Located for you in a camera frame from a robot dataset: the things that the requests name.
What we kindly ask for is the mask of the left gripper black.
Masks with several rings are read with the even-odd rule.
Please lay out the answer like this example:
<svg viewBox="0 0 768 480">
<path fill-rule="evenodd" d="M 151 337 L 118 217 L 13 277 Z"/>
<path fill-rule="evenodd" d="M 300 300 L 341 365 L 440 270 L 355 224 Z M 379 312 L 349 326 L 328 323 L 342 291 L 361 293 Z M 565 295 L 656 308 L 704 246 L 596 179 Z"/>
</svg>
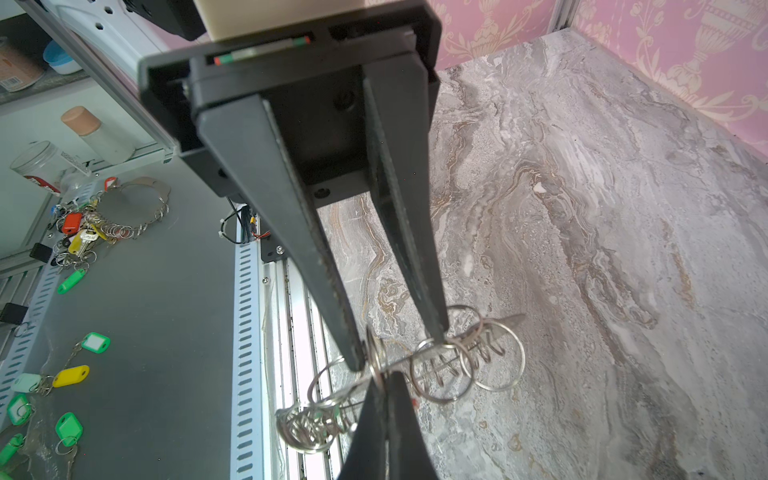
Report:
<svg viewBox="0 0 768 480">
<path fill-rule="evenodd" d="M 216 195 L 241 193 L 267 221 L 353 371 L 365 365 L 362 342 L 305 185 L 324 206 L 364 192 L 369 165 L 389 245 L 425 331 L 442 342 L 428 139 L 441 32 L 428 3 L 399 1 L 139 63 L 144 108 Z"/>
</svg>

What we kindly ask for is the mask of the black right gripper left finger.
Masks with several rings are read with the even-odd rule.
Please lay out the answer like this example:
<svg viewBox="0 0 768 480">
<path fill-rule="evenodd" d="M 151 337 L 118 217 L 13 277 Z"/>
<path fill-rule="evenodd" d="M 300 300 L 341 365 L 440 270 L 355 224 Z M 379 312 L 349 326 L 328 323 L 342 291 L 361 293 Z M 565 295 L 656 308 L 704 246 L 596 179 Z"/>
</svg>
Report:
<svg viewBox="0 0 768 480">
<path fill-rule="evenodd" d="M 338 480 L 383 480 L 386 470 L 386 397 L 371 380 Z"/>
</svg>

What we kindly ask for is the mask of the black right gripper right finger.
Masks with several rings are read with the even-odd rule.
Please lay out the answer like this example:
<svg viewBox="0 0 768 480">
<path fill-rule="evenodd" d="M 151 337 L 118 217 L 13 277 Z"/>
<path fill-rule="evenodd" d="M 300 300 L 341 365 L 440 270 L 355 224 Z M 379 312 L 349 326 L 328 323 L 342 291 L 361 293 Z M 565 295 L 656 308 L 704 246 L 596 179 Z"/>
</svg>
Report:
<svg viewBox="0 0 768 480">
<path fill-rule="evenodd" d="M 387 388 L 387 440 L 389 478 L 394 480 L 437 480 L 413 407 L 405 376 L 391 373 Z"/>
</svg>

